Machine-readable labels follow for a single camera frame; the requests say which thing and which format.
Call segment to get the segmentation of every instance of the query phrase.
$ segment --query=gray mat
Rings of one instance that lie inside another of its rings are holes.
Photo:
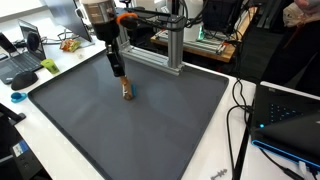
[[[106,179],[180,179],[228,80],[191,67],[176,77],[130,60],[126,71],[132,101],[103,54],[29,98]]]

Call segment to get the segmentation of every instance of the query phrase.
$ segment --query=sticker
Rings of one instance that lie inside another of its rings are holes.
[[[19,157],[21,154],[28,151],[29,147],[28,147],[27,143],[24,140],[22,140],[18,144],[16,144],[15,146],[13,146],[12,149],[13,149],[13,152],[16,155],[16,157]]]

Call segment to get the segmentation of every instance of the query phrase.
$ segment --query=computer mouse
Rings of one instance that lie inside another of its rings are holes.
[[[20,74],[17,74],[13,80],[12,80],[12,84],[11,84],[11,89],[12,90],[20,90],[20,89],[24,89],[32,84],[34,84],[35,82],[37,82],[38,80],[38,76],[36,75],[36,73],[31,72],[31,71],[25,71],[22,72]]]

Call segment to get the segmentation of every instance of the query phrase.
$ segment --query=desk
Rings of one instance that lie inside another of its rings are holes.
[[[96,41],[94,46],[78,49],[75,53],[64,53],[60,51],[57,46],[45,46],[44,49],[47,57],[54,59],[60,71],[65,72],[71,67],[74,67],[103,51],[104,43]],[[189,64],[189,66],[217,75],[226,76],[191,64]],[[39,76],[39,80],[32,86],[23,89],[20,92],[29,92],[40,84],[59,75],[53,76],[46,69],[41,69],[37,71],[36,74]],[[236,79],[231,76],[226,77],[229,78],[229,85],[183,175],[182,179],[184,180],[210,179],[211,176],[216,175],[217,171],[222,169],[227,169],[228,172],[220,179],[231,179],[231,163],[228,151],[225,119],[227,111],[235,105],[231,91]],[[243,85],[244,97],[246,98],[247,103],[251,103],[255,85],[246,81],[243,82]],[[13,92],[10,86],[1,83],[0,89],[1,103],[12,109],[14,112],[23,112],[27,116],[25,120],[15,127],[53,179],[103,179],[82,154],[62,135],[46,116],[30,102],[29,99],[26,99],[19,104],[13,104],[10,101],[10,95]],[[233,111],[230,116],[230,128],[232,132],[231,141],[233,145],[232,153],[234,159],[237,159],[239,154],[245,130],[243,113],[242,110],[237,109]]]
[[[250,25],[250,22],[252,21],[252,18],[254,17],[255,13],[257,12],[257,8],[253,7],[250,8],[248,13],[244,15],[242,23],[239,25],[239,32],[237,32],[237,35],[233,35],[234,37],[240,37],[240,40],[242,39],[242,35],[244,35]],[[168,40],[166,38],[159,38],[158,35],[155,35],[151,37],[150,41],[152,43],[161,45],[161,46],[167,46]],[[209,40],[212,41],[212,43],[222,43],[221,41],[218,40]],[[183,45],[183,50],[185,52],[189,52],[192,54],[196,54],[199,56],[211,58],[214,60],[222,61],[222,62],[230,62],[233,54],[236,51],[236,48],[232,45],[228,45],[225,50],[221,54],[216,54],[215,51],[215,46],[210,46],[205,43],[201,42],[184,42]]]
[[[285,90],[288,92],[292,92],[298,95],[314,98],[320,100],[320,97],[313,96],[310,94],[302,93],[296,90],[284,88],[282,86],[277,86],[274,84],[263,82],[262,85],[273,87],[280,90]],[[271,154],[266,152],[274,161],[279,163],[280,165],[291,169],[292,171],[296,172],[297,174],[301,174],[299,171],[299,167],[284,158],[281,158],[277,155]],[[285,175],[276,165],[270,162],[262,153],[261,151],[251,145],[251,140],[249,139],[247,145],[247,151],[245,155],[245,160],[243,164],[243,171],[241,174],[241,179],[243,180],[270,180],[270,179],[281,179],[281,180],[291,180],[291,178]]]

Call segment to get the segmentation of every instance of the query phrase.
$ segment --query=laptop screen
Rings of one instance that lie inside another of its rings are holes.
[[[41,61],[46,59],[38,28],[20,19],[18,19],[18,23],[19,23],[24,41],[27,43],[28,52],[33,54],[35,57],[37,57]]]

